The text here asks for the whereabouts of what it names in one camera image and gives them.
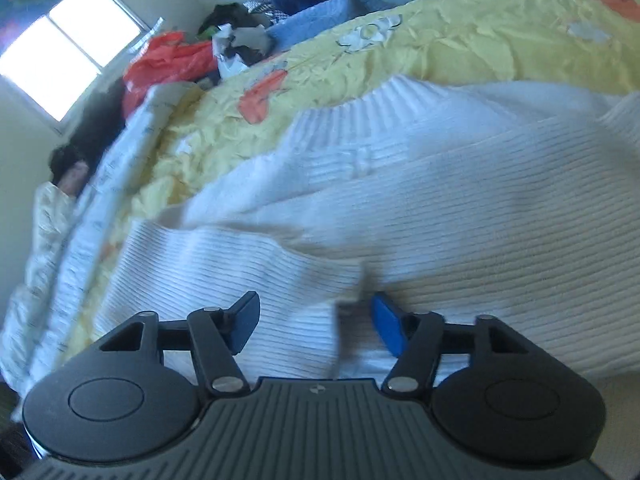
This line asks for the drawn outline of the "white knit sweater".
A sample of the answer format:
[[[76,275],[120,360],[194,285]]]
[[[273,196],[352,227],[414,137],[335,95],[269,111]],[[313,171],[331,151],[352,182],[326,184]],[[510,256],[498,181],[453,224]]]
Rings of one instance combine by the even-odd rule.
[[[639,97],[404,76],[131,229],[94,327],[257,292],[262,376],[382,378],[366,300],[501,318],[590,378],[639,367]]]

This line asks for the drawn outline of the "black clothes by window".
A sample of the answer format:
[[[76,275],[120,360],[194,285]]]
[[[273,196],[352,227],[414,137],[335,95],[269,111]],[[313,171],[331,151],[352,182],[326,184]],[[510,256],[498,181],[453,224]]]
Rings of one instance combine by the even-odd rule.
[[[106,90],[93,92],[68,141],[51,152],[49,168],[53,184],[58,184],[78,162],[87,166],[88,178],[96,172],[103,154],[125,128],[122,109],[125,91],[126,84],[119,77]]]

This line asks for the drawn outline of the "white printed quilt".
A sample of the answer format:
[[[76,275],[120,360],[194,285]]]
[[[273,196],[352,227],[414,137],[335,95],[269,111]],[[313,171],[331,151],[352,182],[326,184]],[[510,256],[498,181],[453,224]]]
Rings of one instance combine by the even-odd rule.
[[[125,197],[192,82],[153,87],[77,197],[51,183],[35,192],[32,252],[1,331],[1,376],[19,396],[55,368]]]

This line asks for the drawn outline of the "red plastic bag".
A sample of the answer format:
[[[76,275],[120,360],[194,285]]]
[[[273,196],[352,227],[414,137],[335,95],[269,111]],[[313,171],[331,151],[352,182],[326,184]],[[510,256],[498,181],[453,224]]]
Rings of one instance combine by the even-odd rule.
[[[158,84],[198,81],[217,70],[210,40],[189,44],[184,32],[164,32],[153,37],[128,66],[122,81],[126,91],[122,114],[128,118]]]

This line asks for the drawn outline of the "window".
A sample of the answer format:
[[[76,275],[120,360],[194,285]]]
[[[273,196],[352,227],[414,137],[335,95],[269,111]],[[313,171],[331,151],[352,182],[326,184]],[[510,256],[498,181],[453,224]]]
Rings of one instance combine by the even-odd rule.
[[[1,76],[62,122],[144,32],[119,0],[62,0],[1,53]]]

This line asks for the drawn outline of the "yellow carrot print bedsheet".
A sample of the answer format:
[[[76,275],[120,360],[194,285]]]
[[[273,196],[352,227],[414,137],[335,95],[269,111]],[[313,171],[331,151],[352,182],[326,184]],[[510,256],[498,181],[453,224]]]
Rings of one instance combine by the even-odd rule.
[[[348,53],[339,36],[400,14],[384,44]],[[294,116],[362,96],[403,74],[444,86],[547,81],[626,94],[639,87],[639,0],[416,0],[355,18],[185,96],[125,197],[62,363],[98,331],[96,314],[131,223],[185,200],[271,150]]]

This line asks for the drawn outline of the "white black crumpled cloth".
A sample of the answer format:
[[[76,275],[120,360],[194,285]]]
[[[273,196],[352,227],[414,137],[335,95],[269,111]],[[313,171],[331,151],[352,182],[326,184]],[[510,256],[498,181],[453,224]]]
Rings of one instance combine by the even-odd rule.
[[[218,4],[198,29],[198,39],[212,42],[219,77],[228,79],[270,55],[270,26],[267,15],[250,12],[244,4]]]

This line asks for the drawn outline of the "light blue knit garment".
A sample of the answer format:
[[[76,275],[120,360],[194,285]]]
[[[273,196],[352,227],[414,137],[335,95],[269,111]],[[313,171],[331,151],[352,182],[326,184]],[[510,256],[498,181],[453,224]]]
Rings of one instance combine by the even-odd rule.
[[[368,14],[390,10],[392,6],[380,0],[328,0],[300,11],[267,30],[273,41],[272,54],[290,50],[296,44],[317,37],[322,32]],[[348,53],[361,51],[384,42],[402,23],[400,14],[369,18],[339,36],[336,44]]]

